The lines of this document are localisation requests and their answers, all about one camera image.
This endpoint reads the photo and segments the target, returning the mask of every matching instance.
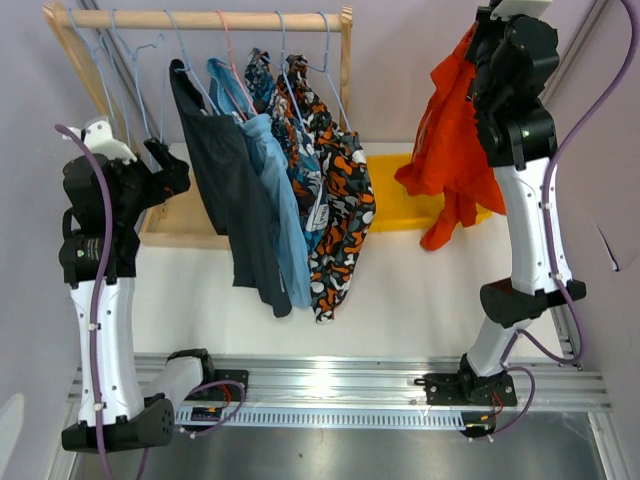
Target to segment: metal surface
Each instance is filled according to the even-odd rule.
[[[607,478],[610,480],[630,479],[631,476],[618,443],[611,415],[590,413],[589,420]]]
[[[110,455],[116,478],[135,478],[140,452]],[[74,479],[102,480],[97,456]],[[604,480],[586,414],[531,414],[495,443],[457,432],[222,428],[152,449],[145,479]]]
[[[138,382],[148,384],[164,369],[166,356],[136,356]],[[425,412],[465,411],[470,407],[427,407],[426,395],[413,380],[425,373],[448,373],[458,369],[458,359],[349,359],[331,357],[215,357],[219,369],[246,369],[250,388],[246,409],[298,408],[360,409]],[[537,383],[532,411],[608,412],[611,409],[602,376],[560,368],[554,363],[524,364]],[[70,394],[77,402],[81,394],[78,372]],[[530,392],[525,375],[513,375],[520,404]]]
[[[212,422],[192,421],[192,406],[182,406],[176,411],[176,425],[211,426]],[[229,425],[242,427],[297,427],[297,428],[356,428],[392,430],[463,430],[460,412],[410,411],[387,412],[386,410],[341,410],[297,408],[243,409]]]

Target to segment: blue hanger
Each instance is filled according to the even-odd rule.
[[[207,98],[207,100],[209,100],[209,104],[211,105],[211,108],[213,108],[214,112],[216,112],[217,115],[220,115],[220,110],[218,110],[218,107],[216,107],[215,103],[213,103],[213,100],[211,100],[211,97],[209,96],[209,93],[202,86],[202,82],[200,82],[200,79],[196,75],[196,72],[191,67],[191,61],[189,60],[189,55],[187,55],[187,50],[184,48],[184,43],[182,42],[182,36],[180,35],[180,30],[178,29],[178,26],[176,25],[176,21],[173,19],[173,14],[169,10],[166,10],[166,9],[164,10],[164,12],[169,16],[169,19],[171,20],[171,23],[173,24],[173,29],[176,31],[176,35],[178,36],[178,42],[180,42],[180,50],[182,50],[182,58],[183,58],[184,62],[187,64],[187,68],[177,68],[176,72],[185,72],[185,73],[186,72],[191,72],[191,74],[193,75],[193,78],[195,79],[196,83],[198,84],[198,87],[200,88],[200,91],[204,94],[204,96]]]
[[[102,67],[100,66],[100,62],[98,61],[98,57],[96,56],[97,52],[99,52],[100,50],[104,50],[104,49],[102,48],[101,45],[99,45],[95,49],[92,49],[89,46],[89,43],[84,39],[84,37],[80,33],[80,29],[76,25],[76,22],[73,20],[73,15],[71,14],[71,12],[72,12],[71,8],[67,8],[67,14],[69,15],[69,21],[71,22],[71,26],[73,27],[74,32],[76,33],[76,35],[78,35],[80,40],[82,40],[82,43],[84,43],[84,46],[86,47],[87,51],[89,52],[89,56],[91,56],[91,60],[93,60],[93,63],[95,64],[96,68],[98,69],[98,74],[100,75],[100,81],[102,82],[102,88],[104,89],[104,96],[107,98],[107,104],[109,105],[109,113],[111,115],[111,118],[115,119],[115,115],[113,113],[113,105],[111,105],[111,96],[109,95],[109,90],[107,89],[107,82],[105,82],[105,80],[104,80],[104,73],[102,72]]]
[[[320,69],[320,68],[312,67],[308,63],[306,65],[311,70],[315,70],[316,72],[320,72],[320,73],[326,73],[327,80],[329,80],[329,85],[331,85],[331,90],[333,90],[333,94],[336,96],[336,99],[338,100],[338,106],[340,107],[340,112],[342,112],[342,116],[344,117],[344,123],[346,123],[347,129],[351,131],[351,125],[349,124],[347,113],[344,111],[344,106],[342,105],[342,101],[340,100],[340,95],[338,95],[338,90],[336,89],[336,86],[333,84],[333,80],[331,80],[331,72],[329,72],[329,40],[331,38],[331,29],[329,28],[329,19],[327,18],[327,15],[323,12],[316,12],[316,13],[318,15],[322,15],[322,18],[324,19],[324,23],[327,26],[327,44],[324,50],[324,66],[322,67],[322,69]]]
[[[153,48],[156,49],[158,48],[158,42],[162,41],[162,47],[163,47],[163,51],[164,51],[164,55],[163,55],[163,65],[166,65],[168,62],[167,59],[167,42],[166,39],[164,38],[163,34],[159,34],[156,37],[156,41],[155,43],[148,43],[145,45],[141,45],[139,47],[137,47],[135,49],[135,51],[131,51],[131,49],[129,48],[129,45],[127,44],[127,42],[125,41],[124,38],[122,38],[122,36],[120,35],[120,32],[118,32],[118,28],[116,27],[116,23],[115,23],[115,11],[116,9],[112,9],[111,10],[111,30],[113,31],[113,33],[115,34],[116,38],[120,41],[120,43],[122,44],[122,46],[124,47],[125,51],[127,52],[127,54],[129,55],[129,58],[131,59],[132,63],[133,63],[133,67],[134,67],[134,81],[135,81],[135,85],[136,85],[136,93],[138,95],[138,102],[140,103],[140,109],[142,110],[142,120],[144,122],[144,129],[147,133],[147,137],[151,137],[151,132],[149,131],[149,123],[147,121],[147,112],[144,108],[144,102],[142,101],[142,93],[140,92],[140,72],[139,72],[139,58],[140,58],[140,51],[144,50],[145,48]],[[163,74],[162,74],[162,96],[161,96],[161,102],[160,102],[160,141],[164,141],[164,98],[165,98],[165,92],[166,92],[166,82],[167,82],[167,71],[166,69],[163,69]]]
[[[277,13],[278,17],[280,17],[280,25],[282,25],[282,49],[280,50],[280,65],[278,65],[275,62],[273,62],[266,55],[264,55],[262,58],[266,62],[268,62],[271,65],[273,65],[274,67],[276,67],[278,70],[282,71],[282,78],[284,79],[284,83],[287,86],[287,90],[289,91],[289,97],[291,97],[291,102],[293,102],[293,106],[296,109],[296,115],[298,116],[298,120],[300,120],[300,125],[304,125],[304,122],[302,121],[302,115],[300,114],[300,109],[298,108],[298,104],[296,103],[296,99],[295,99],[295,97],[293,95],[293,89],[291,88],[291,84],[289,83],[289,79],[287,78],[286,65],[285,65],[285,61],[284,61],[284,52],[285,52],[285,46],[286,46],[287,31],[286,31],[285,25],[284,25],[284,16],[278,10],[276,10],[275,13]]]

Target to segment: patterned shirt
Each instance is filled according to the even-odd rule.
[[[349,290],[376,211],[367,161],[358,134],[342,132],[307,83],[306,58],[290,55],[289,82],[307,132],[314,138],[327,186],[329,224],[311,255],[311,304],[317,323],[334,319]]]
[[[284,77],[280,75],[277,83],[273,81],[268,58],[267,52],[254,48],[244,80],[256,110],[271,116],[271,132],[287,157],[287,175],[298,204],[308,253],[311,254],[328,223],[327,190],[313,138],[295,114]]]

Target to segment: wire hanger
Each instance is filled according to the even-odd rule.
[[[109,61],[111,63],[111,70],[113,71],[114,75],[117,76],[118,73],[116,69],[116,61],[113,56],[113,52],[111,51],[111,48],[109,48],[109,45],[107,44],[107,41],[105,40],[102,34],[100,34],[100,43],[102,44],[102,46],[104,47],[104,50],[107,52],[109,56]],[[118,86],[120,87],[119,88],[120,104],[122,105],[122,116],[124,117],[124,128],[126,130],[127,146],[131,148],[131,133],[129,132],[129,114],[127,113],[127,104],[126,104],[126,99],[124,97],[124,87],[120,82],[118,82]]]
[[[331,90],[333,90],[333,94],[338,100],[338,106],[340,107],[340,112],[342,113],[342,117],[344,118],[344,123],[347,125],[348,131],[351,131],[351,125],[349,124],[349,119],[347,118],[347,113],[344,111],[344,106],[342,105],[342,101],[340,100],[340,95],[338,95],[338,90],[336,86],[333,84],[333,80],[331,80],[331,72],[329,71],[329,41],[331,39],[331,29],[329,28],[329,19],[324,12],[316,12],[318,15],[321,15],[324,24],[327,26],[327,43],[324,50],[324,66],[322,69],[313,67],[308,63],[305,63],[307,67],[311,70],[315,70],[316,72],[325,73],[327,75],[327,80],[329,80],[329,85],[331,85]]]
[[[149,123],[147,121],[147,112],[146,109],[144,107],[144,102],[142,101],[142,93],[140,92],[140,69],[139,69],[139,58],[140,58],[140,51],[144,50],[145,48],[153,48],[156,49],[158,48],[158,43],[161,41],[162,42],[162,47],[163,47],[163,65],[166,65],[168,62],[168,58],[167,58],[167,41],[164,37],[164,35],[161,33],[156,37],[156,41],[154,43],[147,43],[145,45],[141,45],[139,47],[137,47],[135,49],[135,51],[131,51],[131,48],[129,48],[129,45],[127,44],[127,42],[125,41],[124,38],[122,38],[122,36],[120,35],[120,32],[118,31],[118,27],[116,27],[116,23],[115,23],[115,12],[116,9],[112,9],[111,10],[111,30],[113,31],[113,33],[115,34],[116,38],[120,41],[120,43],[122,44],[122,46],[124,47],[127,55],[129,55],[129,58],[131,59],[131,62],[133,63],[133,68],[134,68],[134,82],[135,82],[135,86],[136,86],[136,93],[138,95],[138,103],[140,104],[140,110],[142,111],[142,120],[144,123],[144,129],[145,132],[147,133],[147,137],[150,138],[151,132],[149,131]],[[160,102],[160,141],[163,142],[164,141],[164,99],[165,99],[165,92],[166,92],[166,83],[167,83],[167,70],[163,69],[163,74],[162,74],[162,93],[161,93],[161,102]]]
[[[110,117],[113,120],[115,120],[115,114],[113,113],[113,105],[111,104],[111,95],[109,95],[109,90],[107,89],[107,82],[104,79],[104,72],[102,71],[102,67],[100,66],[100,61],[98,60],[98,57],[96,56],[97,52],[99,52],[101,50],[104,51],[104,48],[102,47],[102,45],[104,45],[104,40],[102,39],[102,34],[100,34],[100,45],[98,45],[98,47],[92,49],[89,46],[89,43],[85,40],[85,38],[80,33],[80,29],[76,25],[76,22],[73,20],[73,15],[71,13],[72,13],[71,8],[67,8],[67,15],[69,16],[69,21],[71,22],[71,26],[73,27],[74,32],[76,33],[76,35],[78,35],[80,40],[82,40],[82,43],[84,43],[85,48],[89,52],[89,56],[91,57],[91,60],[93,60],[93,63],[95,64],[96,68],[98,69],[98,75],[100,75],[100,81],[102,82],[102,88],[104,89],[104,96],[107,98],[107,105],[109,106],[109,114],[110,114]]]
[[[184,72],[184,73],[191,72],[191,74],[193,75],[193,78],[198,84],[198,87],[200,88],[200,91],[204,94],[207,100],[209,100],[209,104],[211,105],[211,108],[213,108],[214,112],[216,112],[217,115],[220,115],[220,110],[218,110],[218,107],[216,107],[216,104],[213,103],[213,100],[211,100],[211,97],[209,96],[209,92],[207,92],[205,88],[202,86],[202,82],[200,82],[200,79],[196,75],[195,70],[191,66],[191,60],[189,60],[189,55],[187,55],[187,50],[185,49],[184,43],[182,42],[182,35],[180,35],[180,29],[178,28],[178,25],[176,25],[176,21],[173,18],[173,14],[166,9],[164,10],[164,12],[167,14],[167,16],[169,17],[169,20],[171,20],[171,23],[173,24],[173,29],[175,30],[176,35],[178,36],[178,42],[180,42],[180,50],[182,50],[182,59],[187,64],[187,68],[176,68],[175,71]]]
[[[247,99],[247,103],[249,104],[249,108],[251,110],[251,113],[253,113],[253,115],[258,115],[258,112],[256,111],[255,107],[253,106],[253,100],[249,96],[249,92],[247,92],[247,89],[244,86],[244,82],[240,80],[240,76],[238,75],[238,71],[236,70],[236,62],[235,62],[235,60],[233,58],[233,50],[231,48],[231,33],[229,31],[229,26],[227,25],[227,19],[225,18],[224,13],[221,12],[220,10],[216,10],[216,13],[220,16],[220,21],[222,22],[222,26],[224,27],[224,32],[225,32],[225,35],[227,37],[227,53],[229,55],[229,62],[231,63],[231,72],[233,73],[233,76],[235,77],[236,81],[238,82],[238,85],[242,89],[242,93],[243,93],[244,97]],[[233,99],[233,95],[229,95],[229,96],[231,97],[232,101],[235,104],[235,100]],[[242,110],[240,108],[238,108],[238,113],[246,121],[246,116],[244,115],[244,113],[242,112]]]
[[[280,17],[280,25],[282,26],[282,48],[280,49],[280,65],[272,61],[267,55],[263,55],[262,58],[267,63],[270,63],[275,68],[282,71],[282,78],[284,79],[284,83],[287,86],[287,91],[289,92],[289,97],[291,98],[293,107],[296,110],[296,115],[298,116],[298,120],[300,120],[300,125],[304,125],[304,122],[302,121],[302,115],[300,114],[300,109],[298,108],[298,104],[296,103],[296,98],[293,95],[293,89],[291,88],[291,84],[289,83],[289,79],[287,78],[286,62],[284,59],[284,55],[286,51],[287,30],[284,24],[284,16],[282,15],[282,13],[280,13],[279,10],[276,10],[275,13],[278,15],[278,17]]]

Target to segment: light blue shirt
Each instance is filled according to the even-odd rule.
[[[230,70],[219,60],[210,59],[207,71],[212,77],[209,95],[224,114],[236,111],[238,105],[245,110],[247,100]],[[271,117],[260,114],[239,122],[249,149],[251,166],[264,185],[271,200],[273,215],[273,244],[282,272],[282,279],[289,293],[291,304],[296,307],[311,306],[311,273],[298,214],[298,203],[289,177],[287,159],[282,147],[271,133]]]

